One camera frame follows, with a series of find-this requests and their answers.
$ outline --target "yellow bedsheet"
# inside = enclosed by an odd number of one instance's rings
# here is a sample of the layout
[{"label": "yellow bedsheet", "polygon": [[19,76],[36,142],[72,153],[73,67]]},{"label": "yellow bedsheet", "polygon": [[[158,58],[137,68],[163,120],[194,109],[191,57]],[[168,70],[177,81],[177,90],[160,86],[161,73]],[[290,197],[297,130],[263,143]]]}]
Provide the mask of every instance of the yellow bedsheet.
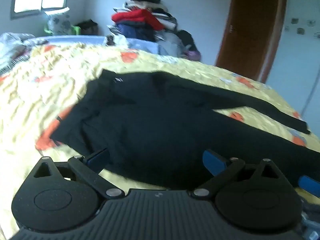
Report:
[{"label": "yellow bedsheet", "polygon": [[[11,213],[11,201],[39,158],[50,156],[56,162],[63,162],[77,155],[68,146],[37,151],[35,142],[59,112],[84,96],[86,83],[97,78],[102,69],[118,73],[166,71],[263,99],[299,118],[273,89],[214,66],[115,47],[84,44],[38,47],[28,62],[20,63],[0,78],[1,240],[9,239],[18,230]],[[320,142],[315,135],[292,130],[254,109],[242,107],[219,112],[320,152]],[[129,188],[159,188],[108,171],[102,171],[100,175],[126,192]]]}]

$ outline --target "window frame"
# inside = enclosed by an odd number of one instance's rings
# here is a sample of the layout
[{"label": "window frame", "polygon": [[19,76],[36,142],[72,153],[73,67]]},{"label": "window frame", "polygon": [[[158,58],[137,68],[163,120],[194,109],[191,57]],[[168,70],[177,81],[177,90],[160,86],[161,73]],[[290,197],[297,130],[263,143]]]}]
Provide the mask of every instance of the window frame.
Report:
[{"label": "window frame", "polygon": [[41,9],[40,10],[29,10],[29,11],[24,11],[24,12],[15,12],[14,11],[14,5],[16,0],[12,0],[11,1],[11,20],[15,20],[15,19],[19,19],[19,18],[24,18],[24,17],[28,17],[28,16],[33,16],[33,15],[39,15],[42,14],[45,11],[54,11],[54,10],[60,10],[60,9],[64,9],[67,7],[67,0],[63,1],[63,7],[57,7],[57,8],[46,8],[44,9],[42,7],[42,1],[41,0]]}]

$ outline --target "green plastic chair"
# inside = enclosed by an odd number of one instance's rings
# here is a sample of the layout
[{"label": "green plastic chair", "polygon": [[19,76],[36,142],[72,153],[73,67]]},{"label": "green plastic chair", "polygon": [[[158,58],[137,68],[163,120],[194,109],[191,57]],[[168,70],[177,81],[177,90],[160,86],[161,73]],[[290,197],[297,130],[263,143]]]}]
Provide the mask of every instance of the green plastic chair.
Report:
[{"label": "green plastic chair", "polygon": [[[72,27],[72,30],[73,30],[73,35],[80,35],[80,33],[81,33],[81,28],[80,27],[78,27],[78,26],[71,26]],[[52,33],[52,31],[50,31],[49,29],[48,29],[48,25],[45,25],[44,26],[44,32],[45,33],[47,33],[47,34],[49,34],[49,35],[53,35],[53,33]]]}]

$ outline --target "stack of folded clothes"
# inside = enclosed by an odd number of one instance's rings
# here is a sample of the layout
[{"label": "stack of folded clothes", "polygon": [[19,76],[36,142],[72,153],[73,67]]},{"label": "stack of folded clothes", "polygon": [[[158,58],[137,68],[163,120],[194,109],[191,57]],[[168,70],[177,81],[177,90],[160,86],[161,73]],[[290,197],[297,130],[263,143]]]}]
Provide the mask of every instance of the stack of folded clothes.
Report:
[{"label": "stack of folded clothes", "polygon": [[182,35],[183,39],[179,37],[177,19],[168,13],[161,0],[128,0],[122,8],[113,9],[116,14],[111,19],[115,24],[108,28],[116,45],[127,44],[129,48],[159,55],[201,60],[191,35]]}]

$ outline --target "wooden door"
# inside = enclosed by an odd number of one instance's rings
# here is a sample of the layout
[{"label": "wooden door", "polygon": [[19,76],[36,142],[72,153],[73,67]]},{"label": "wooden door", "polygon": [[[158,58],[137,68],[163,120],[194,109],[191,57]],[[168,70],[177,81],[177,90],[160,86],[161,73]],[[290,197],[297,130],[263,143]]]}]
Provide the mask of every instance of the wooden door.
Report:
[{"label": "wooden door", "polygon": [[232,0],[216,66],[256,80],[268,50],[279,0]]}]

